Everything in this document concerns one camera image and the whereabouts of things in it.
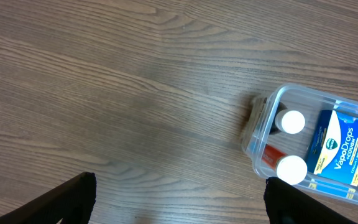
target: vapodrops box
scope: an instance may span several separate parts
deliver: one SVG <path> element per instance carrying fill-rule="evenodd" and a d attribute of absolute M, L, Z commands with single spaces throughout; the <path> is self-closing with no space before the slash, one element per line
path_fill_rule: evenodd
<path fill-rule="evenodd" d="M 322 110 L 307 158 L 315 175 L 358 185 L 358 118 Z"/>

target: red label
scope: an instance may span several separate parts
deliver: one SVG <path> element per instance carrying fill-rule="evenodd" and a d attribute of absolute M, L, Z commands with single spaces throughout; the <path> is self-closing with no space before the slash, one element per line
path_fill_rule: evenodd
<path fill-rule="evenodd" d="M 286 154 L 273 146 L 266 144 L 262 159 L 268 166 L 276 169 L 277 162 Z"/>

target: pill bottle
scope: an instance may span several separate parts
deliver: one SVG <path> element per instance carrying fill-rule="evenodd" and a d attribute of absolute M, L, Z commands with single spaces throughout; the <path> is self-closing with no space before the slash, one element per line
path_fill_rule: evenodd
<path fill-rule="evenodd" d="M 268 144 L 262 160 L 276 172 L 278 178 L 290 185 L 299 184 L 308 173 L 308 166 L 301 157 L 289 156 Z"/>
<path fill-rule="evenodd" d="M 281 110 L 274 119 L 274 125 L 280 131 L 288 134 L 296 134 L 305 127 L 305 117 L 297 110 Z"/>

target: wooden table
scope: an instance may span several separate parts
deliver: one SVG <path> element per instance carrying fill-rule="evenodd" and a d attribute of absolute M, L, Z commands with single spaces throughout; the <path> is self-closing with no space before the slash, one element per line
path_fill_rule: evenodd
<path fill-rule="evenodd" d="M 358 100 L 358 1 L 0 0 L 0 215 L 91 171 L 92 223 L 268 223 L 238 139 L 288 82 Z"/>

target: plastic bin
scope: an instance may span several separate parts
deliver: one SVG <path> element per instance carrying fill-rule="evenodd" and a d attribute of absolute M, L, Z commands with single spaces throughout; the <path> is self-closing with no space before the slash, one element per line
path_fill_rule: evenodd
<path fill-rule="evenodd" d="M 241 146 L 251 158 L 256 174 L 265 179 L 276 176 L 275 171 L 262 160 L 266 144 L 286 154 L 306 159 L 321 110 L 341 110 L 358 114 L 356 101 L 295 84 L 282 85 L 270 96 L 257 96 L 253 102 L 260 101 L 260 98 L 264 99 L 265 104 L 254 105 L 250 120 L 243 131 Z M 276 110 L 281 103 L 305 116 L 305 128 L 300 133 L 269 134 Z M 343 184 L 312 172 L 308 172 L 306 178 L 295 187 L 358 205 L 358 186 Z"/>

